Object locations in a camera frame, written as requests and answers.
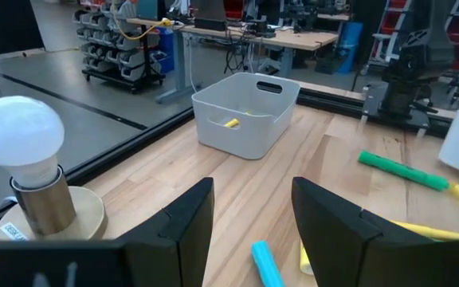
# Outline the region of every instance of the white light bulb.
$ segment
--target white light bulb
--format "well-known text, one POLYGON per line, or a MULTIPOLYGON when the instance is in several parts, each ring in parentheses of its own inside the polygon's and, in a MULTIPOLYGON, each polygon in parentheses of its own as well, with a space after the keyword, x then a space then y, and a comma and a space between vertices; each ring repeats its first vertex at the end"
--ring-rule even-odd
POLYGON ((0 98, 0 166, 20 186, 43 187, 56 178, 64 137, 60 117, 47 104, 26 96, 0 98))

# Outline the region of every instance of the wooden table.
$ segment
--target wooden table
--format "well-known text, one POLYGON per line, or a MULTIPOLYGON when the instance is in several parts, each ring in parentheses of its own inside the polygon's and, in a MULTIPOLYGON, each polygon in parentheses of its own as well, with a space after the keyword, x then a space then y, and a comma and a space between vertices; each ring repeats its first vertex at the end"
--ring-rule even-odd
POLYGON ((106 238, 149 218, 181 193, 214 178, 214 230, 205 286, 262 286, 250 246, 266 240, 288 287, 314 286, 299 271, 299 235, 291 204, 292 177, 304 176, 384 218, 459 232, 459 202, 416 183, 357 163, 362 149, 459 182, 437 160, 442 140, 297 106, 269 153, 248 161, 201 145, 191 121, 86 186, 102 196, 106 238))
MULTIPOLYGON (((143 20, 138 18, 127 19, 127 22, 132 24, 138 24, 142 26, 153 26, 157 25, 157 21, 143 20)), ((159 95, 155 98, 157 103, 161 104, 166 101, 172 101, 181 96, 190 96, 194 93, 191 84, 186 82, 186 61, 184 52, 184 41, 183 33, 195 33, 198 35, 212 36, 227 38, 229 35, 233 39, 239 39, 241 32, 238 28, 230 27, 229 33, 226 31, 215 31, 209 29, 199 29, 194 26, 168 26, 173 32, 173 50, 174 50, 174 61, 175 61, 175 89, 159 95)), ((270 45, 275 47, 283 47, 282 56, 280 59, 280 71, 278 72, 279 77, 287 77, 292 69, 293 63, 293 50, 304 49, 309 51, 315 51, 322 46, 329 45, 337 41, 338 36, 334 33, 293 33, 291 30, 277 31, 276 36, 273 38, 263 37, 250 37, 246 41, 252 43, 259 43, 260 45, 270 45)))

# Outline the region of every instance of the green foam stick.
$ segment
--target green foam stick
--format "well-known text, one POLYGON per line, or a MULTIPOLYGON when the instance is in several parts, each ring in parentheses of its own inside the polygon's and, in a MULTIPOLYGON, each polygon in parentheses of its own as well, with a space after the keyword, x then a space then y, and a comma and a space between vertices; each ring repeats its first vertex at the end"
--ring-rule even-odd
POLYGON ((431 187, 437 191, 443 191, 449 187, 449 182, 447 179, 441 176, 430 175, 424 171, 415 170, 412 167, 396 163, 395 161, 385 159, 367 151, 362 151, 360 153, 359 162, 377 167, 381 170, 390 172, 391 174, 399 175, 403 178, 413 180, 416 183, 431 187))

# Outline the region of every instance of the lamp base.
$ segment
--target lamp base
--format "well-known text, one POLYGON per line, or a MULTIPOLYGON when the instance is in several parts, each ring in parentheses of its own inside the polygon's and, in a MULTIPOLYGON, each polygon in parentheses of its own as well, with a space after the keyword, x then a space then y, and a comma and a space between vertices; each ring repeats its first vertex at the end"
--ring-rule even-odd
POLYGON ((100 239, 108 225, 104 202, 84 187, 69 187, 76 218, 64 230, 41 236, 29 227, 22 208, 17 204, 0 220, 0 240, 88 240, 100 239))

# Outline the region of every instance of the blue foam piece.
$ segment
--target blue foam piece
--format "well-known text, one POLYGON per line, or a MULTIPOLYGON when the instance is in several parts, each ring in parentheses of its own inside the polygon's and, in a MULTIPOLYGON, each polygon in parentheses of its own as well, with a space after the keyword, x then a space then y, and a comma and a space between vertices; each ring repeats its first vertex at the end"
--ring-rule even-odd
POLYGON ((267 242, 255 242, 251 246, 251 253, 260 272, 263 285, 265 287, 284 287, 283 278, 281 278, 267 242))

